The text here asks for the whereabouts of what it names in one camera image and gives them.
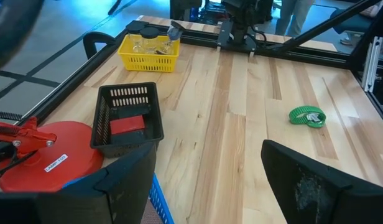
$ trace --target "wooden table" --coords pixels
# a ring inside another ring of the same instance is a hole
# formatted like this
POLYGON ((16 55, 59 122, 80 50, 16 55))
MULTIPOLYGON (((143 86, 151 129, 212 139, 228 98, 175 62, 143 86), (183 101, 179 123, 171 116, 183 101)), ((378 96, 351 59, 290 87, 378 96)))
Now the wooden table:
POLYGON ((175 72, 129 72, 113 54, 45 123, 91 126, 100 86, 137 82, 157 83, 165 138, 155 172, 176 223, 285 223, 262 166, 264 139, 383 186, 383 120, 351 72, 337 68, 182 45, 175 72), (288 112, 301 105, 323 109, 326 126, 290 124, 288 112))

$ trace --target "metal bracket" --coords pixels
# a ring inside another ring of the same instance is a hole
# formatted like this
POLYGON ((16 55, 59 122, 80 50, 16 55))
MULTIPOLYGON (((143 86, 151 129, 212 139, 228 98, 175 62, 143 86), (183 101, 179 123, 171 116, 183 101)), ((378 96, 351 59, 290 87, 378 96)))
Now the metal bracket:
MULTIPOLYGON (((255 52, 256 43, 251 38, 247 37, 241 30, 237 30, 237 34, 232 34, 232 30, 235 31, 233 26, 236 26, 233 22, 226 21, 222 23, 221 30, 218 34, 218 41, 216 43, 217 46, 224 50, 241 50, 248 53, 255 52)), ((250 27, 246 30, 248 34, 255 37, 255 32, 252 31, 250 27)))
POLYGON ((365 92, 372 93, 374 90, 381 45, 382 37, 374 37, 374 40, 370 43, 368 48, 363 77, 361 80, 361 86, 365 92))

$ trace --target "person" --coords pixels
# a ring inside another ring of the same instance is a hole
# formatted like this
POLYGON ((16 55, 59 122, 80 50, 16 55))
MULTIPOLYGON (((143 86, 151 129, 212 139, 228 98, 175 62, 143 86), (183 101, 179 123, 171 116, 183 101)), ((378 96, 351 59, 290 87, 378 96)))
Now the person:
POLYGON ((296 37, 301 34, 308 12, 314 0, 282 0, 280 19, 276 23, 276 35, 285 35, 285 31, 290 23, 287 36, 296 37))

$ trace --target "label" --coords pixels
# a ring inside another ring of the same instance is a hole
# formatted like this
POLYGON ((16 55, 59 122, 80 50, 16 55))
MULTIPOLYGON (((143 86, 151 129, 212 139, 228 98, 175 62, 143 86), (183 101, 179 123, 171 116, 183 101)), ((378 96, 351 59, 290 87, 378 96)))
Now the label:
POLYGON ((59 166, 64 160, 66 160, 68 156, 66 154, 63 154, 62 156, 59 157, 59 159, 55 160, 55 162, 51 163, 49 166, 45 168, 46 172, 50 172, 53 170, 56 166, 59 166))

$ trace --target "spring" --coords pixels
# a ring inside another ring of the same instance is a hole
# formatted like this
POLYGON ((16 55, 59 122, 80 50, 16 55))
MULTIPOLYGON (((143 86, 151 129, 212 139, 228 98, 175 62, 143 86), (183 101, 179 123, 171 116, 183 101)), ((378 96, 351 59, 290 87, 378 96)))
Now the spring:
POLYGON ((21 114, 8 113, 0 111, 0 119, 8 119, 12 121, 20 121, 22 119, 21 114))
POLYGON ((19 132, 19 128, 0 126, 0 134, 16 135, 18 132, 19 132))

